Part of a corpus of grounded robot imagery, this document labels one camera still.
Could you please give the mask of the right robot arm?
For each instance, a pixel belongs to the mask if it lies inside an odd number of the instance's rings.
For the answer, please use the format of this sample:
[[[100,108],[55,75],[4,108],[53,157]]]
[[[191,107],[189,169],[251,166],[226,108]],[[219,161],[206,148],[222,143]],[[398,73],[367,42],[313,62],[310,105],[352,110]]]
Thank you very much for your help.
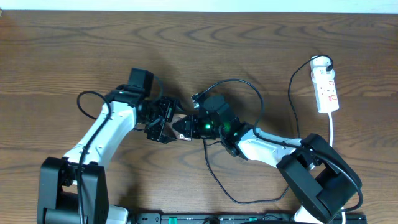
[[[330,223],[345,215],[344,205],[354,194],[363,201],[360,178],[321,136],[265,133],[240,122],[221,95],[200,98],[197,106],[198,114],[178,119],[173,129],[190,139],[219,139],[232,156],[277,168],[301,203],[294,221]]]

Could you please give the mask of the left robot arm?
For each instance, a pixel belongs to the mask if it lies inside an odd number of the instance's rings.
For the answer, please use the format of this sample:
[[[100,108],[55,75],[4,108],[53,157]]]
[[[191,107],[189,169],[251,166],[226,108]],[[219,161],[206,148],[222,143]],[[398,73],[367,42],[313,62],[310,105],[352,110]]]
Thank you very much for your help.
[[[124,137],[144,124],[148,138],[169,143],[163,135],[178,99],[148,100],[146,90],[115,89],[103,96],[99,116],[83,138],[61,158],[48,157],[40,167],[37,223],[130,223],[130,211],[111,205],[106,169]]]

